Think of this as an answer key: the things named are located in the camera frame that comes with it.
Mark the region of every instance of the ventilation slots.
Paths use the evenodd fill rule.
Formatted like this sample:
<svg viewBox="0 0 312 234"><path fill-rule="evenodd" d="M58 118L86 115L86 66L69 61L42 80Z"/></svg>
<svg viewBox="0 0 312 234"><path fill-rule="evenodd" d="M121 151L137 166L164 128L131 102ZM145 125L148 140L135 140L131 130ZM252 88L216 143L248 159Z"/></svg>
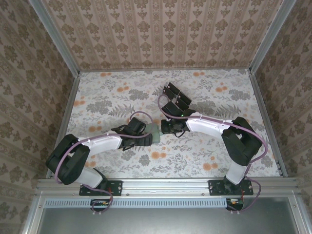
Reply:
<svg viewBox="0 0 312 234"><path fill-rule="evenodd" d="M45 208L90 208L90 198L50 198ZM225 198L134 199L115 198L112 208L216 208L226 207Z"/></svg>

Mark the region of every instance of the floral wallpaper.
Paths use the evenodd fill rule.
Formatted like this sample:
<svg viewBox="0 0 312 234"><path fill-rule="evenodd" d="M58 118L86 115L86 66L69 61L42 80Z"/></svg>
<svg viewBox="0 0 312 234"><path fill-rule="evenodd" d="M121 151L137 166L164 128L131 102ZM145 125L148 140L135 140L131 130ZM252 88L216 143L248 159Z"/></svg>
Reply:
<svg viewBox="0 0 312 234"><path fill-rule="evenodd" d="M68 133L77 137L97 136L126 124L131 113L139 110L160 126L165 117L157 98L171 81L193 100L190 108L220 119L244 117L268 142L246 69L81 73L80 78L68 126ZM149 122L143 114L137 118ZM223 177L230 163L222 140L186 132L181 138L162 135L160 143L150 147L105 151L89 157L86 166L109 178L177 178ZM250 175L279 176L271 147Z"/></svg>
<svg viewBox="0 0 312 234"><path fill-rule="evenodd" d="M282 0L42 0L80 70L248 67Z"/></svg>
<svg viewBox="0 0 312 234"><path fill-rule="evenodd" d="M289 176L312 212L312 1L297 0L256 72Z"/></svg>
<svg viewBox="0 0 312 234"><path fill-rule="evenodd" d="M0 233L20 233L73 77L27 0L0 1Z"/></svg>

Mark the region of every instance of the black bracket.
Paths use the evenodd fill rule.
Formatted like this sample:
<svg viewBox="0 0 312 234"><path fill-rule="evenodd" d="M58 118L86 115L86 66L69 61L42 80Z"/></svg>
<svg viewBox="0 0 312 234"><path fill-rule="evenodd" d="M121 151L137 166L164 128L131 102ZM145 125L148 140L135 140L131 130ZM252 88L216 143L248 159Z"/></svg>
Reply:
<svg viewBox="0 0 312 234"><path fill-rule="evenodd" d="M240 182L239 186L235 190L228 190L225 187L223 179L208 180L209 195L210 196L221 196L221 195L253 195L252 183L244 179Z"/></svg>
<svg viewBox="0 0 312 234"><path fill-rule="evenodd" d="M122 192L122 180L108 180L106 184L106 191L109 191L113 196L121 196ZM80 196L109 196L103 192L97 192L90 190L83 185L80 186Z"/></svg>

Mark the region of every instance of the green object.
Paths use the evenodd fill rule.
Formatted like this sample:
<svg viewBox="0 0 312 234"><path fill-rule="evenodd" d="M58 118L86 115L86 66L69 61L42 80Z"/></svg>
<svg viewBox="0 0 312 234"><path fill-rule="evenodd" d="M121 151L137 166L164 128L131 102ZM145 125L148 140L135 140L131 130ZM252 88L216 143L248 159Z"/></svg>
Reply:
<svg viewBox="0 0 312 234"><path fill-rule="evenodd" d="M144 133L149 133L151 131L152 124L146 124ZM160 143L160 131L159 126L157 124L154 124L152 135L153 135L153 143Z"/></svg>

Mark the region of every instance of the wall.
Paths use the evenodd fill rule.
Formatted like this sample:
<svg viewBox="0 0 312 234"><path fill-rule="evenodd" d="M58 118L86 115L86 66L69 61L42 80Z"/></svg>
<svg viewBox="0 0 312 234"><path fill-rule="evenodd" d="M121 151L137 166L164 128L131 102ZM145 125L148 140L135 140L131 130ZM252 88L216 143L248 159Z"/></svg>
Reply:
<svg viewBox="0 0 312 234"><path fill-rule="evenodd" d="M312 212L312 1L297 0L256 72L289 176Z"/></svg>
<svg viewBox="0 0 312 234"><path fill-rule="evenodd" d="M73 77L27 0L0 1L0 233L27 218Z"/></svg>
<svg viewBox="0 0 312 234"><path fill-rule="evenodd" d="M43 0L81 70L248 67L282 0Z"/></svg>

